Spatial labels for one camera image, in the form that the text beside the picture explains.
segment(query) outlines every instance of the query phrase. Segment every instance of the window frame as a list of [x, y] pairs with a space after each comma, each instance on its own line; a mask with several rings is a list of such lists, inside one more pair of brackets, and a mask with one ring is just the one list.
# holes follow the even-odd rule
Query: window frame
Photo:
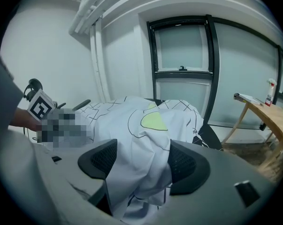
[[[218, 78], [219, 78], [219, 50], [217, 34], [211, 15], [206, 16], [177, 16], [160, 19], [153, 22], [147, 22], [148, 35], [150, 42], [152, 78], [153, 78], [153, 98], [157, 99], [156, 79], [160, 78], [190, 78], [211, 80], [209, 100], [205, 111], [204, 122], [208, 122], [214, 101], [216, 98]], [[208, 71], [158, 71], [158, 53], [155, 38], [155, 31], [171, 28], [175, 26], [203, 25], [207, 36], [208, 46]]]

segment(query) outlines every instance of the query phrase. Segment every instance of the white wall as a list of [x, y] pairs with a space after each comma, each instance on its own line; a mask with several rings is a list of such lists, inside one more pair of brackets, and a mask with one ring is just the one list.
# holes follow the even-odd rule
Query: white wall
[[104, 29], [102, 36], [111, 99], [129, 95], [153, 98], [150, 48], [145, 21], [137, 15], [120, 19]]
[[[78, 5], [68, 0], [24, 0], [0, 50], [20, 90], [37, 78], [44, 92], [58, 104], [65, 102], [67, 108], [86, 99], [99, 101], [89, 39], [80, 43], [68, 34]], [[28, 105], [23, 99], [19, 107], [27, 109]]]

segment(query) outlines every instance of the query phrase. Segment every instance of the black line pattern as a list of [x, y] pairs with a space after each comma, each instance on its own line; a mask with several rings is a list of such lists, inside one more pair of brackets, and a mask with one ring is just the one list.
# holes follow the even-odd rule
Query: black line pattern
[[165, 106], [169, 109], [169, 107], [168, 107], [168, 105], [166, 104], [166, 103], [169, 103], [170, 102], [170, 100], [166, 100], [166, 101], [164, 101], [163, 103], [161, 103], [160, 105], [162, 105], [162, 104], [165, 104]]
[[194, 109], [192, 109], [191, 111], [193, 111], [193, 112], [195, 112], [195, 113], [197, 113], [198, 115], [200, 115], [197, 111], [195, 111]]
[[196, 125], [195, 125], [195, 127], [194, 127], [194, 130], [196, 131], [196, 135], [197, 135], [197, 114], [196, 114], [196, 111], [195, 110], [193, 110], [194, 111], [194, 115], [196, 116]]
[[[87, 108], [88, 108], [88, 107], [87, 107]], [[87, 108], [85, 108], [85, 110], [84, 110], [84, 111], [82, 110], [82, 108], [80, 108], [80, 110], [81, 110], [82, 112], [85, 112]]]
[[96, 105], [92, 106], [91, 104], [89, 104], [90, 107], [92, 107], [94, 109], [95, 106], [99, 105], [99, 103], [97, 103]]
[[101, 107], [101, 105], [99, 105], [98, 107], [95, 107], [94, 109], [99, 109]]
[[99, 110], [96, 112], [96, 114], [94, 115], [94, 117], [93, 118], [91, 118], [92, 120], [91, 120], [91, 122], [89, 123], [89, 126], [90, 126], [90, 124], [93, 122], [93, 120], [94, 120], [94, 118], [95, 118], [95, 116], [97, 115], [99, 113]]
[[145, 111], [151, 110], [151, 109], [153, 109], [153, 108], [156, 108], [156, 106], [155, 106], [155, 107], [152, 107], [152, 108], [148, 108], [148, 109], [143, 110], [143, 113], [145, 113]]
[[[179, 101], [180, 101], [180, 100], [179, 100]], [[180, 103], [180, 102], [178, 102], [175, 106], [177, 106], [179, 103]], [[174, 107], [175, 107], [175, 106], [173, 106], [173, 108], [172, 108], [172, 109], [174, 109]]]
[[189, 108], [189, 105], [190, 105], [190, 104], [188, 104], [188, 106], [187, 106], [183, 111], [185, 111], [187, 108], [188, 108], [189, 110], [191, 110], [191, 109]]
[[[133, 115], [133, 113], [130, 115], [130, 117], [129, 117], [129, 119], [128, 119], [128, 130], [129, 130], [130, 133], [131, 133], [131, 131], [130, 131], [130, 128], [129, 128], [129, 121], [130, 121], [130, 118], [131, 118], [131, 116]], [[134, 136], [134, 137], [136, 137], [136, 138], [142, 138], [142, 137], [146, 136], [146, 135], [143, 135], [143, 136], [141, 136], [141, 137], [137, 137], [137, 136], [135, 136], [135, 135], [132, 134], [132, 133], [131, 133], [131, 135]]]
[[188, 108], [189, 110], [191, 110], [188, 106], [190, 105], [190, 104], [188, 104], [188, 106], [186, 106], [186, 104], [184, 103], [184, 102], [182, 102], [182, 100], [179, 100], [180, 101], [180, 103], [182, 103], [182, 104], [184, 104], [184, 106], [186, 107], [186, 108]]
[[93, 141], [94, 141], [94, 138], [95, 138], [95, 125], [93, 126]]
[[190, 122], [191, 122], [191, 118], [189, 118], [189, 122], [187, 123], [186, 127], [190, 124]]
[[[136, 196], [135, 196], [136, 197]], [[136, 197], [138, 200], [144, 200], [144, 198], [139, 198], [139, 197]]]
[[164, 189], [164, 202], [163, 203], [165, 202], [166, 202], [166, 188]]
[[121, 103], [116, 103], [116, 100], [115, 100], [114, 102], [112, 102], [111, 107], [113, 107], [114, 104], [121, 104]]
[[[92, 109], [92, 110], [96, 110], [99, 111], [99, 109]], [[108, 109], [106, 109], [108, 111]], [[85, 118], [87, 118], [89, 115], [91, 115], [92, 113], [88, 114]], [[107, 113], [108, 114], [108, 113]], [[90, 117], [91, 118], [91, 117]]]
[[131, 198], [130, 198], [130, 200], [129, 200], [129, 202], [128, 202], [128, 206], [127, 207], [129, 207], [130, 206], [130, 204], [131, 204], [131, 202], [132, 202], [132, 200], [133, 200], [133, 198], [135, 197], [135, 195], [133, 195]]
[[97, 119], [99, 119], [99, 117], [104, 116], [104, 115], [107, 115], [107, 114], [108, 114], [108, 113], [106, 113], [106, 114], [102, 114], [102, 115], [98, 116], [98, 118], [95, 118], [95, 116], [94, 116], [93, 118], [92, 118], [92, 117], [89, 117], [89, 118], [91, 118], [91, 119], [92, 119], [92, 121], [90, 122], [90, 124], [93, 122], [93, 120], [95, 120], [95, 121], [96, 121]]

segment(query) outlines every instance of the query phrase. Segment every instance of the bottle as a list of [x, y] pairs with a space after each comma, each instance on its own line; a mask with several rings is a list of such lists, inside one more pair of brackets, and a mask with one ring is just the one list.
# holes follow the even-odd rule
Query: bottle
[[270, 84], [269, 90], [268, 90], [268, 96], [267, 99], [265, 99], [265, 104], [268, 106], [271, 106], [273, 99], [274, 99], [274, 87], [275, 85], [273, 83]]

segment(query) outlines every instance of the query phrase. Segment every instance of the person's hand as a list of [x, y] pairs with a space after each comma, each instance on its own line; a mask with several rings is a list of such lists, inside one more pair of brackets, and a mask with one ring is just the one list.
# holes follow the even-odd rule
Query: person's hand
[[36, 132], [41, 123], [30, 115], [27, 110], [17, 108], [10, 125], [15, 127], [25, 127]]
[[28, 121], [26, 127], [34, 132], [38, 131], [40, 129], [41, 123], [36, 120], [32, 115], [30, 115], [28, 111], [26, 112], [28, 113]]

